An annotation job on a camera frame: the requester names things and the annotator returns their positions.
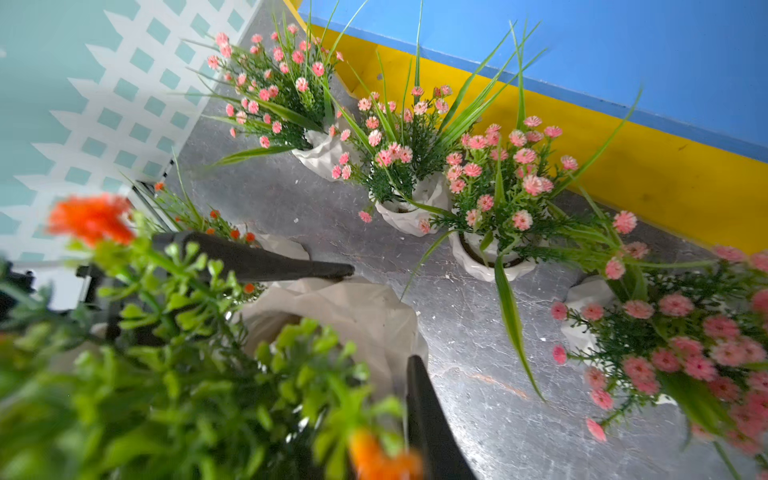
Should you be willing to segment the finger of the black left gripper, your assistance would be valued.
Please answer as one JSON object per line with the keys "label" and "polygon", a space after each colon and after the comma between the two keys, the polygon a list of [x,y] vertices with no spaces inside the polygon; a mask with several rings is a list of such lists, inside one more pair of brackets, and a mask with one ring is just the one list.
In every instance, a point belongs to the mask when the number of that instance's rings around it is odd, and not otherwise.
{"label": "finger of the black left gripper", "polygon": [[152,236],[152,247],[158,251],[170,245],[184,249],[191,243],[199,245],[199,253],[221,260],[225,274],[232,271],[239,280],[246,282],[303,278],[341,280],[355,273],[355,268],[349,264],[293,259],[196,231],[156,233]]}

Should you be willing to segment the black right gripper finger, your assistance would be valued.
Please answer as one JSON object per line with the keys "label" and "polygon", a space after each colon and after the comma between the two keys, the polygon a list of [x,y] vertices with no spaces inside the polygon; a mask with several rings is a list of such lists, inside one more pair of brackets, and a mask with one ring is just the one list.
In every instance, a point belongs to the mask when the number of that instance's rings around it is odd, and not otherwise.
{"label": "black right gripper finger", "polygon": [[408,445],[421,456],[424,478],[475,480],[418,355],[407,362],[406,405]]}

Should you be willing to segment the orange flower pot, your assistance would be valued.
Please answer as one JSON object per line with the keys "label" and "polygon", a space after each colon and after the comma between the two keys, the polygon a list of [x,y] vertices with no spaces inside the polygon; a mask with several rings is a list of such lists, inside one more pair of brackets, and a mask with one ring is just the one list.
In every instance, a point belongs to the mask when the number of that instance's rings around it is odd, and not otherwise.
{"label": "orange flower pot", "polygon": [[227,246],[258,248],[255,235],[242,236],[219,211],[200,212],[186,193],[169,192],[162,182],[155,185],[155,191],[154,205],[172,220],[175,228],[171,231],[136,212],[127,198],[103,199],[103,207],[111,210],[107,216],[113,222],[105,233],[113,243],[122,245],[118,257],[130,263],[108,268],[118,277],[112,287],[101,288],[99,296],[113,303],[136,298],[156,310],[162,309],[162,300],[177,296],[229,305],[256,300],[265,290],[262,284],[238,284],[232,272],[224,272],[223,262],[208,259],[201,246],[204,240],[218,239]]}
{"label": "orange flower pot", "polygon": [[124,198],[66,199],[48,228],[105,274],[119,332],[85,306],[55,311],[2,263],[3,478],[425,477],[402,402],[375,398],[354,342],[302,317],[248,346],[239,310],[256,288],[200,242],[155,247]]}

